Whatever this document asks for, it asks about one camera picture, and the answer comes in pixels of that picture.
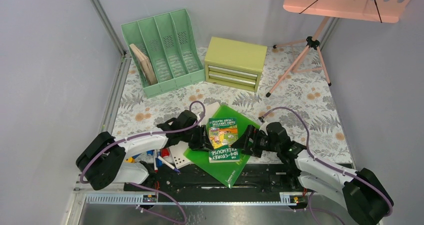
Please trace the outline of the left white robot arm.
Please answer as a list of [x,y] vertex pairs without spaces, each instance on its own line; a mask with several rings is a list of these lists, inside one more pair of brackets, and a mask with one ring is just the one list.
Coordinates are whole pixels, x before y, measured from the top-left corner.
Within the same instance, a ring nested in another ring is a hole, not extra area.
[[155,185],[155,177],[140,162],[126,160],[147,151],[160,150],[190,143],[200,129],[205,114],[184,110],[177,118],[159,124],[151,131],[116,140],[108,131],[99,133],[79,155],[75,164],[81,171],[80,182],[90,184],[95,191],[112,183],[136,183],[148,191]]

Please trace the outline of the green Treehouse book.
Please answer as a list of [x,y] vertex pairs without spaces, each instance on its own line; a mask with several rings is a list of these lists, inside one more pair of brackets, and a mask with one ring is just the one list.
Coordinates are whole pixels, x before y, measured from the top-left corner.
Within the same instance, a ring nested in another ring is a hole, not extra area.
[[208,137],[213,150],[208,154],[210,163],[239,162],[241,155],[233,148],[238,136],[238,125],[235,117],[209,118]]

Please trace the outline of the purple cartoon book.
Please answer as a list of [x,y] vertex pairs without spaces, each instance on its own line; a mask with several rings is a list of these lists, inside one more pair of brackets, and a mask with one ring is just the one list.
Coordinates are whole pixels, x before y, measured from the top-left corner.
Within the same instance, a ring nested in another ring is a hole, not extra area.
[[149,85],[155,85],[158,83],[157,77],[155,75],[153,66],[150,62],[150,59],[134,44],[129,45],[130,49],[134,53],[135,57],[141,65],[141,70],[148,81]]

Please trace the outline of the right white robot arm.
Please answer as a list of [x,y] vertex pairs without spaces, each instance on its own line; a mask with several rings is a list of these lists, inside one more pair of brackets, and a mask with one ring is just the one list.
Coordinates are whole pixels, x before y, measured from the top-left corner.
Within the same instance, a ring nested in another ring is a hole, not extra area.
[[264,151],[276,153],[291,190],[305,188],[324,195],[360,225],[376,225],[393,210],[393,200],[371,170],[357,171],[313,157],[306,146],[291,140],[279,122],[267,124],[264,130],[248,125],[232,147],[258,158]]

